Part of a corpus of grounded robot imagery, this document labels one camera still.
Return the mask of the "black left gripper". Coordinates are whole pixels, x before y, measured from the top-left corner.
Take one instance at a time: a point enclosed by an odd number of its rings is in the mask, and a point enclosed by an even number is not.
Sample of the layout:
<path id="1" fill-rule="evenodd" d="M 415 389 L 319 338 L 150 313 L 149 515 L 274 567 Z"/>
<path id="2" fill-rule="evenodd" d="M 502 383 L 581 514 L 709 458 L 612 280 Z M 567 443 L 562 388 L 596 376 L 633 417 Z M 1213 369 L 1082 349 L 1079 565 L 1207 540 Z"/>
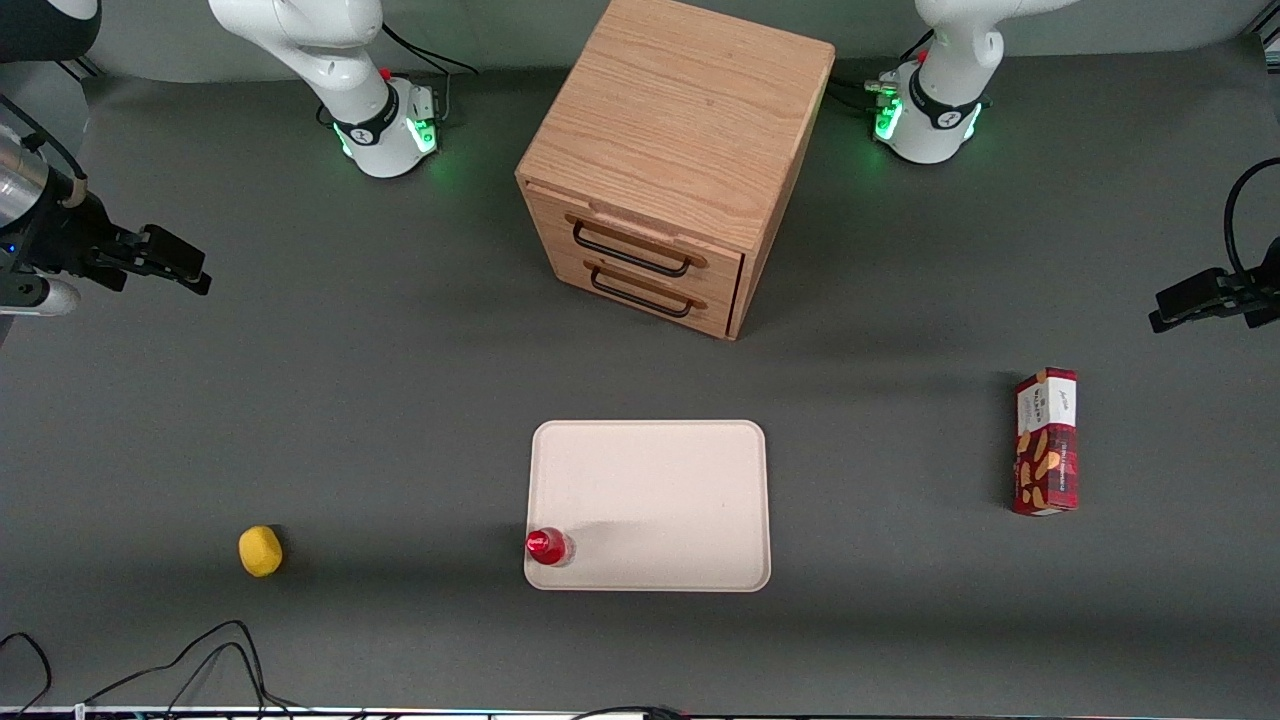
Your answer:
<path id="1" fill-rule="evenodd" d="M 1157 292 L 1157 307 L 1148 315 L 1160 334 L 1192 322 L 1243 315 L 1251 329 L 1279 319 L 1279 243 L 1275 237 L 1258 266 L 1202 270 Z"/>

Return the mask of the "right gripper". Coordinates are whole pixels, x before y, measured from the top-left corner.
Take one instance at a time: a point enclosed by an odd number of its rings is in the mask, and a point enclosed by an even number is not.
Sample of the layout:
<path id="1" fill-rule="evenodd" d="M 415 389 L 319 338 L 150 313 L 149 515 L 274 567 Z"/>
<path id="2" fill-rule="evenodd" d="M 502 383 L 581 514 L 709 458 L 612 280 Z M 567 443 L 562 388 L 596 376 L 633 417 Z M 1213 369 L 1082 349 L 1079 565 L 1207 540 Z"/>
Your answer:
<path id="1" fill-rule="evenodd" d="M 3 227 L 1 311 L 4 316 L 65 316 L 81 292 L 63 275 L 122 292 L 131 275 L 157 277 L 209 295 L 205 254 L 160 225 L 131 233 L 88 200 L 64 208 L 47 190 L 20 218 Z"/>

